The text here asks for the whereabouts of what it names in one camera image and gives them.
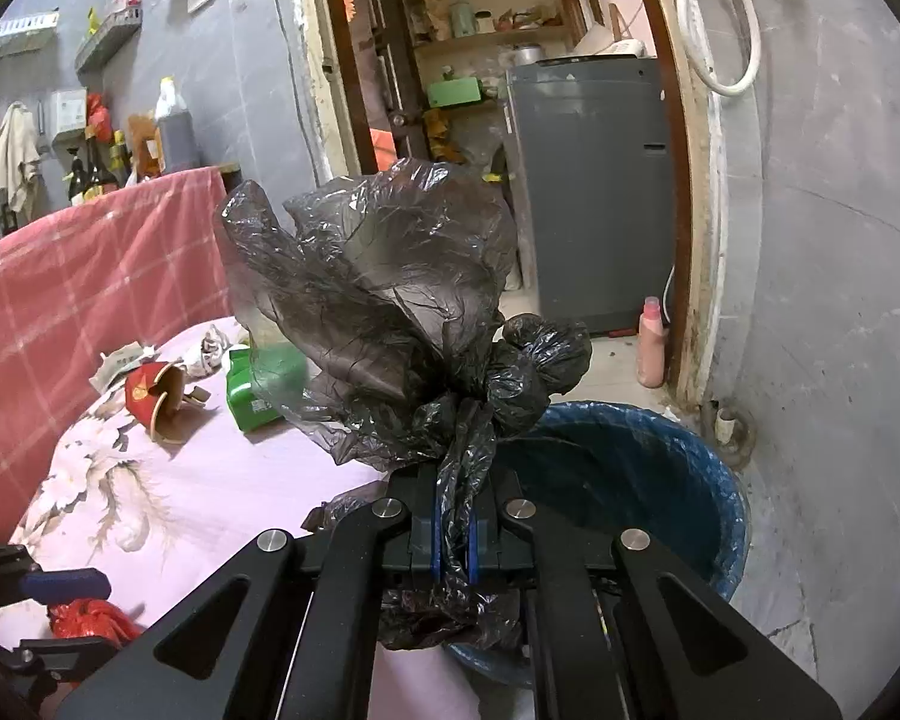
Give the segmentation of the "red paper cup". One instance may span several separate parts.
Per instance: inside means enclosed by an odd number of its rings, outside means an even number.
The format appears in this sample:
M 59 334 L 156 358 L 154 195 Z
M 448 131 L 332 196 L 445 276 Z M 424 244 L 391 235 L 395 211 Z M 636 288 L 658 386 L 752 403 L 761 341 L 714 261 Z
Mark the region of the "red paper cup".
M 170 362 L 144 362 L 125 379 L 125 406 L 154 440 L 180 444 L 185 372 Z

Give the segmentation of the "paper scrap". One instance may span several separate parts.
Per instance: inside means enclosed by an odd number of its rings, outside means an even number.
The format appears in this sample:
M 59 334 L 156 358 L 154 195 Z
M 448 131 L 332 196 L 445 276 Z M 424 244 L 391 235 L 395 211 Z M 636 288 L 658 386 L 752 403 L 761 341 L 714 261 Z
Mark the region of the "paper scrap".
M 100 366 L 89 379 L 89 383 L 98 394 L 105 394 L 115 380 L 126 376 L 128 372 L 152 359 L 154 355 L 155 348 L 150 344 L 131 341 L 108 355 L 100 355 Z

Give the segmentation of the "green plastic package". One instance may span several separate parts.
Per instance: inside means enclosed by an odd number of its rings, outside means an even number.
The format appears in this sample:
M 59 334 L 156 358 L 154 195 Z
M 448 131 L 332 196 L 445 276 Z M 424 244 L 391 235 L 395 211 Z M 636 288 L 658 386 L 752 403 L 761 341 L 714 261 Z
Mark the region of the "green plastic package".
M 308 362 L 294 344 L 244 346 L 229 351 L 227 408 L 244 434 L 283 417 L 301 399 Z

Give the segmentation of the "black plastic trash bag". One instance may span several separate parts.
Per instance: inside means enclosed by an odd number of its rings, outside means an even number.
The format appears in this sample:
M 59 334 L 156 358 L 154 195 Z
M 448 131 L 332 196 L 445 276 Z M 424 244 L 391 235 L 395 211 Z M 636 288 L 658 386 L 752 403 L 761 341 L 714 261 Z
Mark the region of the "black plastic trash bag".
M 290 343 L 307 358 L 283 418 L 338 463 L 427 465 L 437 481 L 478 411 L 497 437 L 520 436 L 589 370 L 582 325 L 500 312 L 514 215 L 463 167 L 402 160 L 283 206 L 244 182 L 219 206 L 215 237 L 251 346 Z M 385 647 L 440 645 L 434 574 L 429 589 L 386 592 Z

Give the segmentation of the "blue lined trash bin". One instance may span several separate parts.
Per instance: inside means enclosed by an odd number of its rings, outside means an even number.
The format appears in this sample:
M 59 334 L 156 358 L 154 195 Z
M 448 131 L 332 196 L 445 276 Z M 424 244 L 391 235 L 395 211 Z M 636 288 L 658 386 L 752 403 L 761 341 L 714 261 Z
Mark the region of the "blue lined trash bin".
M 549 406 L 505 439 L 478 411 L 437 468 L 436 511 L 434 639 L 505 684 L 530 678 L 520 642 L 574 661 L 603 642 L 624 530 L 660 539 L 722 600 L 748 550 L 738 484 L 699 437 L 598 401 Z

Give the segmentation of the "red checkered cloth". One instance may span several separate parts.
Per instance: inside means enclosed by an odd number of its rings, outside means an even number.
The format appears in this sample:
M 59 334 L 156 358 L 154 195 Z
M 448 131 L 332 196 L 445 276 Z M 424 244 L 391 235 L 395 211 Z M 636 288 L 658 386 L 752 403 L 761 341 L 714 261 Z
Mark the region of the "red checkered cloth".
M 221 172 L 192 169 L 109 193 L 0 241 L 0 541 L 91 405 L 105 353 L 160 346 L 229 313 L 214 237 Z

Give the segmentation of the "pink bottle on floor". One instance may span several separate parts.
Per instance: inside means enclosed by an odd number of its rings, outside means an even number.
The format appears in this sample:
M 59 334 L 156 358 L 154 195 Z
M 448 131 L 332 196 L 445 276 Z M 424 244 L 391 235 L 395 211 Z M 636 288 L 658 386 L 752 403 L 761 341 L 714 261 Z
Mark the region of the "pink bottle on floor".
M 662 303 L 655 296 L 647 296 L 637 333 L 637 380 L 642 387 L 662 387 L 667 372 L 667 339 Z

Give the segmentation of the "dark sauce bottle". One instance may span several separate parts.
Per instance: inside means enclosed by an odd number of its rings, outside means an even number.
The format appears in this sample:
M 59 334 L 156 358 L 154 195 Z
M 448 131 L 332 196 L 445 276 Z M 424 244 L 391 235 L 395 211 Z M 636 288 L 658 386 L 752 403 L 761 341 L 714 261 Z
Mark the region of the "dark sauce bottle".
M 116 192 L 119 183 L 98 157 L 97 138 L 87 137 L 84 146 L 69 149 L 73 156 L 68 176 L 69 203 L 73 206 L 95 202 Z

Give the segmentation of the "hanging beige towel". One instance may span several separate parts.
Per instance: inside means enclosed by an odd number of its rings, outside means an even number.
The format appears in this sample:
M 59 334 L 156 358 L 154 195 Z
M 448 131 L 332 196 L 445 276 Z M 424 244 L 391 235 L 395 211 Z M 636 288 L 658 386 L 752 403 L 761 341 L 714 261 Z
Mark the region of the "hanging beige towel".
M 27 220 L 34 216 L 39 169 L 34 114 L 25 104 L 14 101 L 0 125 L 0 193 L 6 195 L 9 210 Z

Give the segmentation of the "large dark liquid jug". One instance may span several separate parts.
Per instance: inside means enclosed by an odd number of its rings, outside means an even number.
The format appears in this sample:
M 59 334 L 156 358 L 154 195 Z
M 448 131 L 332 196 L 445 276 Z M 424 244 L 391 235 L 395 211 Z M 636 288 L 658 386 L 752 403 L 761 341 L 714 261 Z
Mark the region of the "large dark liquid jug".
M 172 174 L 198 167 L 199 151 L 193 119 L 183 94 L 171 76 L 160 80 L 154 121 L 159 135 L 162 172 Z

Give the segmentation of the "grey washing machine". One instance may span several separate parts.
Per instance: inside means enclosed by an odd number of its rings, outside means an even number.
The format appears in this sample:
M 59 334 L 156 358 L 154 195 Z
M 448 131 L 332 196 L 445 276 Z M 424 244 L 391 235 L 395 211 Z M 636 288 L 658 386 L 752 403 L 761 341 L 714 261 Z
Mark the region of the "grey washing machine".
M 505 75 L 518 261 L 535 310 L 632 335 L 673 266 L 674 165 L 660 68 L 598 55 Z

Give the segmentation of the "green box on shelf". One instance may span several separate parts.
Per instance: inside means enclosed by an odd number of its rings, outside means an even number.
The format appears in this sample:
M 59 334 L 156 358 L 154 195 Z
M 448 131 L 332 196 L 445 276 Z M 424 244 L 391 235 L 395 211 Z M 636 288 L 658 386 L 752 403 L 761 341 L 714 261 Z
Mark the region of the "green box on shelf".
M 425 88 L 425 94 L 427 94 L 427 102 L 432 109 L 468 106 L 468 104 L 482 101 L 481 85 L 478 78 L 474 76 L 450 78 L 450 80 L 430 83 Z

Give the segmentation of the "wooden shelf unit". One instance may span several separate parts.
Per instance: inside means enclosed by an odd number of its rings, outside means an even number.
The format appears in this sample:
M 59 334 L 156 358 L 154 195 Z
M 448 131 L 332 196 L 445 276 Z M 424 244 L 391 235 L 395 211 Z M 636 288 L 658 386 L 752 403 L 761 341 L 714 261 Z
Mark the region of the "wooden shelf unit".
M 448 109 L 486 107 L 509 68 L 555 59 L 583 36 L 580 0 L 370 0 L 375 54 L 397 153 L 464 161 L 452 140 Z M 478 78 L 481 103 L 432 109 L 425 88 Z

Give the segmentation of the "white wall dispenser box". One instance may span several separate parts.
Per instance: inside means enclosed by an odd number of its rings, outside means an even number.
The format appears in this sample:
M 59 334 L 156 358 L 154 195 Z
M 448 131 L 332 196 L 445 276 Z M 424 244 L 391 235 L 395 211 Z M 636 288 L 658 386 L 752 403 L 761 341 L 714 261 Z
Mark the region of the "white wall dispenser box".
M 50 142 L 69 142 L 84 137 L 87 127 L 87 89 L 58 89 L 48 103 Z

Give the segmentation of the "white wall rack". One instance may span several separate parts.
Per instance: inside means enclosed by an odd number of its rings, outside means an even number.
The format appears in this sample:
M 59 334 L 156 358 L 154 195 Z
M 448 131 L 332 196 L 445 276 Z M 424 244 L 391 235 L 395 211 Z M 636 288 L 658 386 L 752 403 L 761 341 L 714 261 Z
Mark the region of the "white wall rack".
M 13 55 L 37 52 L 53 41 L 59 23 L 59 10 L 32 13 L 0 21 L 0 60 Z

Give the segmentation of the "grey wall shelf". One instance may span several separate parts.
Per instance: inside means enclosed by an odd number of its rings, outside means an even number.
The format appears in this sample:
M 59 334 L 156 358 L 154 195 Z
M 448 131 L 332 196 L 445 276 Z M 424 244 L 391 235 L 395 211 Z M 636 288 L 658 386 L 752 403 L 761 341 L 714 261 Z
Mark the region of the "grey wall shelf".
M 141 5 L 128 5 L 124 10 L 110 13 L 98 30 L 80 44 L 74 71 L 77 75 L 102 71 L 141 26 Z

